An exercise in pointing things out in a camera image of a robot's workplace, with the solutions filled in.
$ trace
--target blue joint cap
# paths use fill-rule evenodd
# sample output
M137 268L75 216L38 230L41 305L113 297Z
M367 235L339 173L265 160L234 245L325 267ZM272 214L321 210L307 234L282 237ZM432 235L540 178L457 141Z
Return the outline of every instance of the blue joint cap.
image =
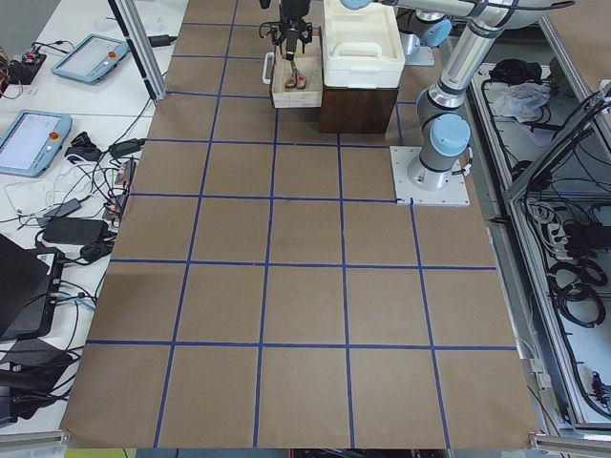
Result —
M372 0L340 0L349 10L360 10L366 7Z
M422 37L422 44L425 46L439 46L443 40L448 38L452 32L452 22L450 19L442 19L430 29Z
M471 137L471 128L458 114L443 114L431 126L431 144L442 156L460 155Z

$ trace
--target blue-framed tablet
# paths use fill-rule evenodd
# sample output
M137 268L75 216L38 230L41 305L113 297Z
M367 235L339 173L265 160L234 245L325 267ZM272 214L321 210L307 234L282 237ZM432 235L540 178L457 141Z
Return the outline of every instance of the blue-framed tablet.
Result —
M125 41L92 33L57 62L51 72L94 84L116 67L129 50Z
M73 126L67 114L22 110L0 140L0 173L36 177L51 163Z

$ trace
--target white mounting plate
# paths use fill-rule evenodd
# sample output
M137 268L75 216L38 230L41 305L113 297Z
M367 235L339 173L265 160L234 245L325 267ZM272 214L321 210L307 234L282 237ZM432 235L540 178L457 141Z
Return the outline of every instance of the white mounting plate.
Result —
M428 46L421 46L412 55L405 56L406 67L432 67L435 65L435 58L432 56L432 49Z
M391 146L392 176L394 195L397 205L430 205L447 207L468 207L469 194L462 175L452 175L445 188L439 191L426 191L419 188L408 178L408 165L420 154L418 146ZM461 169L458 160L452 170Z

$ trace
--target white container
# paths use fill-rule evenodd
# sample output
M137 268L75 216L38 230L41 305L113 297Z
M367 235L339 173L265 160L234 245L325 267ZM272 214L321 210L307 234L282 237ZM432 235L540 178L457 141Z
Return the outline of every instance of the white container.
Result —
M405 55L394 9L371 3L353 11L325 0L323 67L327 86L398 87Z

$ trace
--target tiled surface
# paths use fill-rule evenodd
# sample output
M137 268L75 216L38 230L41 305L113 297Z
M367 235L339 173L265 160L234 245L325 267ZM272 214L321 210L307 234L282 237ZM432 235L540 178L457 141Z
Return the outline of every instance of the tiled surface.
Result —
M259 83L275 8L191 1L64 427L93 447L525 446L472 184L467 209L393 201L385 145L422 143L437 69L406 69L385 135L320 134Z

